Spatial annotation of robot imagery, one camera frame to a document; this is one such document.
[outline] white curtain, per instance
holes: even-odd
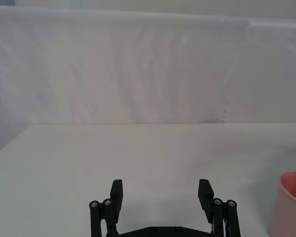
[[[28,124],[296,122],[296,21],[0,7],[0,149]]]

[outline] bolt head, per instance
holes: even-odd
[[[216,203],[217,205],[220,205],[222,202],[219,201],[218,199],[216,199],[216,200],[215,200],[215,203]]]
[[[98,205],[98,203],[96,201],[91,202],[90,206],[91,207],[96,207]]]
[[[105,204],[105,205],[110,205],[110,204],[111,204],[111,201],[110,201],[110,200],[106,200],[106,201],[104,202],[104,204]]]
[[[182,228],[181,227],[176,227],[175,228],[175,233],[181,234],[182,233]]]
[[[235,206],[236,204],[233,201],[228,202],[229,206]]]
[[[150,230],[149,230],[149,232],[154,235],[154,234],[157,233],[157,228],[151,227]]]

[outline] white wall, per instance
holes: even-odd
[[[16,0],[21,6],[296,19],[296,0]]]

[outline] pink container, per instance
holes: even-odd
[[[286,172],[279,179],[270,237],[296,237],[296,172]]]

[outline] white table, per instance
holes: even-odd
[[[89,202],[108,198],[119,178],[120,233],[209,231],[197,198],[206,178],[216,197],[238,203],[243,237],[266,237],[288,170],[296,123],[30,126],[0,151],[0,237],[88,237]]]

